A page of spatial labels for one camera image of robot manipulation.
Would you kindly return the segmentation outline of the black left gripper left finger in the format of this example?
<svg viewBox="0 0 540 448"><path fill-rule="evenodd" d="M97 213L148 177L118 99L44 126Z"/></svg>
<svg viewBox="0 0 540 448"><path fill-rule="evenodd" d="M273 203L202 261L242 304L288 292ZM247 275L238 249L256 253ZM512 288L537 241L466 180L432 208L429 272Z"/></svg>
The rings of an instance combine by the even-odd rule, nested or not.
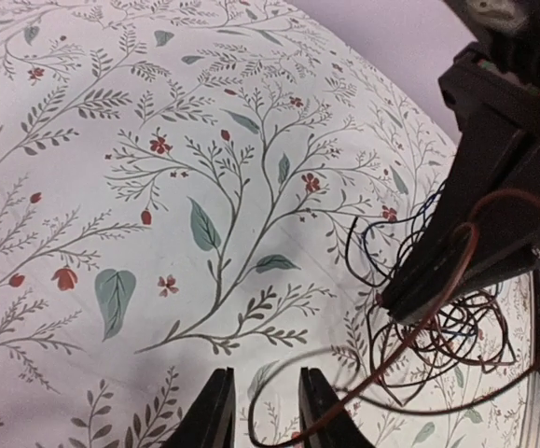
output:
<svg viewBox="0 0 540 448"><path fill-rule="evenodd" d="M163 448L232 448L236 389L232 368L215 369Z"/></svg>

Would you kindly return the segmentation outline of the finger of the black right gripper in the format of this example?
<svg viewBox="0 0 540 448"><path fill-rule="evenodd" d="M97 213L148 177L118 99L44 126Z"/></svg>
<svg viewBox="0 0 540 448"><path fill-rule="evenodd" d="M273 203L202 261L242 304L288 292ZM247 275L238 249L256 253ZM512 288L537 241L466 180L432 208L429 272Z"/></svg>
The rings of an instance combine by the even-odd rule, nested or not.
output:
<svg viewBox="0 0 540 448"><path fill-rule="evenodd" d="M472 223L441 230L430 224L385 287L382 305L394 322L414 325L454 291L476 249Z"/></svg>

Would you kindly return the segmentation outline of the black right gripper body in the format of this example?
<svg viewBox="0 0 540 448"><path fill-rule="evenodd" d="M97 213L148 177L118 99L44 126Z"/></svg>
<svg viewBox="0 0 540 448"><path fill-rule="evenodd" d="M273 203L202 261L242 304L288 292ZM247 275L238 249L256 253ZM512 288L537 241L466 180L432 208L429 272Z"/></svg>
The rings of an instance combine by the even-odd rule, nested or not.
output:
<svg viewBox="0 0 540 448"><path fill-rule="evenodd" d="M432 224L472 223L460 295L540 267L540 1L452 1L472 32L440 78L462 137Z"/></svg>

